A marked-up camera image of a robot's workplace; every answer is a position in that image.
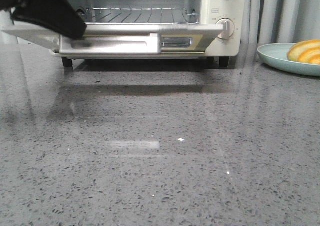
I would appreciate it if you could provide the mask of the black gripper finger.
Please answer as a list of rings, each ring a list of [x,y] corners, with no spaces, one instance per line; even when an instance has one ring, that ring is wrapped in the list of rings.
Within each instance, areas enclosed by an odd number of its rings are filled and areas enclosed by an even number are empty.
[[[67,0],[0,0],[0,9],[14,9],[14,21],[41,26],[70,39],[81,39],[87,28]]]

